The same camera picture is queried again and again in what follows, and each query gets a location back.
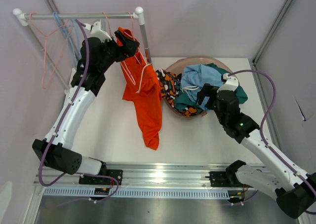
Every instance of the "round tray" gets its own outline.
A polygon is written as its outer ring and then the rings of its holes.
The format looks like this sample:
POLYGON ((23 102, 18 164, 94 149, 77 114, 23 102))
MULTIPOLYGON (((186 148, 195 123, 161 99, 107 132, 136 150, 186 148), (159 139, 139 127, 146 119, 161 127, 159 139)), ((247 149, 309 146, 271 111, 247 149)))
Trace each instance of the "round tray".
MULTIPOLYGON (((222 68, 227 70, 228 72, 232 71, 230 70, 230 68, 228 68, 226 65, 224 65, 222 62, 220 62, 219 60, 216 60, 212 57, 207 57, 207 56, 194 56, 194 57, 189 57, 189 58, 185 58, 185 59, 181 59, 178 60, 177 62, 175 62, 174 64, 170 65, 167 69, 165 69, 167 72, 172 72, 176 75, 181 74, 183 69, 188 66, 188 65, 197 65, 197 64, 211 64, 214 63, 217 65, 217 67, 222 68)), ((163 99, 164 102, 168 105, 168 107, 178 116, 185 118, 185 119, 194 119, 198 116, 204 116, 207 114, 207 112, 202 112, 198 115, 193 115, 193 116, 185 116, 185 115, 181 115, 179 112, 177 112, 176 110, 174 110, 172 108, 172 106, 168 103, 167 99, 163 99)))

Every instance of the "wall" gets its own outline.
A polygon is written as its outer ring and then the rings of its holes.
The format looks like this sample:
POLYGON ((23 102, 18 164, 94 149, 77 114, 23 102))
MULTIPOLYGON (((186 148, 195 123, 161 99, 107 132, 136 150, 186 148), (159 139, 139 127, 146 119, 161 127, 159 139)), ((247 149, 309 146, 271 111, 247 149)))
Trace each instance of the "wall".
MULTIPOLYGON (((156 57, 253 58, 285 0, 55 0, 60 12, 145 10, 156 57)), ((131 26, 110 20, 113 29, 131 26)), ((138 28, 135 28, 140 39, 138 28)))
MULTIPOLYGON (((12 198, 2 223, 17 224, 22 221, 39 165, 32 143, 35 138, 42 139, 54 123, 64 93, 58 80, 46 91, 41 88, 42 58, 12 14, 17 7, 25 12, 48 12, 45 3, 42 0, 0 0, 0 3, 0 188, 8 181, 13 183, 12 198)), ((55 28, 51 23, 39 25, 48 33, 55 28)), ((56 59, 62 37, 58 33, 53 38, 49 50, 56 59)), ((67 58, 62 60, 60 69, 68 78, 67 58)))
MULTIPOLYGON (((272 116, 281 148, 310 173, 316 172, 315 9, 315 0, 296 0, 258 64, 276 83, 272 116)), ((268 84, 265 90, 271 99, 268 84)))

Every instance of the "patterned cloth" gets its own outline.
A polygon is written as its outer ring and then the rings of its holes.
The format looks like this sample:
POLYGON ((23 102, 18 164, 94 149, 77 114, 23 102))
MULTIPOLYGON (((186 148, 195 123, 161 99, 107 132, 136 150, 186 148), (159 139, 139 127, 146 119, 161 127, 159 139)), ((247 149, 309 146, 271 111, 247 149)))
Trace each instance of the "patterned cloth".
POLYGON ((183 110, 177 109, 174 100, 182 94, 179 79, 176 74, 163 69, 156 70, 156 73, 159 80, 161 96, 167 99, 174 110, 185 116, 198 115, 203 111, 195 103, 193 103, 193 105, 187 105, 183 110))

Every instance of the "blue cloth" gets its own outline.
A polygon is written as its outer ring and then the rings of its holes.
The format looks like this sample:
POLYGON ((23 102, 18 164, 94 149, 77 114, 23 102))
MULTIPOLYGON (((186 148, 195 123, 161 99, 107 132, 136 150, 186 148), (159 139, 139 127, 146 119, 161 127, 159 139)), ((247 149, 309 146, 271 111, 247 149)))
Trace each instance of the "blue cloth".
MULTIPOLYGON (((187 86, 198 86, 197 90, 187 90, 191 101, 197 101, 197 94, 202 90, 205 83, 220 87, 223 85, 222 75, 216 69, 202 64, 190 65, 184 68, 181 78, 181 89, 187 86)), ((209 111, 209 109, 205 107, 208 99, 209 97, 205 97, 202 104, 199 105, 204 111, 209 111)))

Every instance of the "teal cloth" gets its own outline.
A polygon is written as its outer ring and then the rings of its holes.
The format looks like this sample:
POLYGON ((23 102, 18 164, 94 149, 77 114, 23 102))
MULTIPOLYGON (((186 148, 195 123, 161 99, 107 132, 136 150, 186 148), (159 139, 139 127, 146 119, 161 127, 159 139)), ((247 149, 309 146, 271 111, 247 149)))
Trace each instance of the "teal cloth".
MULTIPOLYGON (((216 69, 221 75, 226 74, 226 73, 230 73, 227 70, 218 67, 214 63, 207 64, 206 66, 209 66, 209 67, 216 69)), ((240 85, 238 86, 238 88, 236 90, 236 96, 238 97, 239 104, 244 104, 248 100, 248 96, 247 96, 246 92, 244 91, 244 89, 240 85)))
POLYGON ((179 96, 174 99, 174 106, 179 110, 184 110, 184 108, 192 106, 197 107, 197 104, 190 100, 189 96, 182 91, 179 91, 179 96))

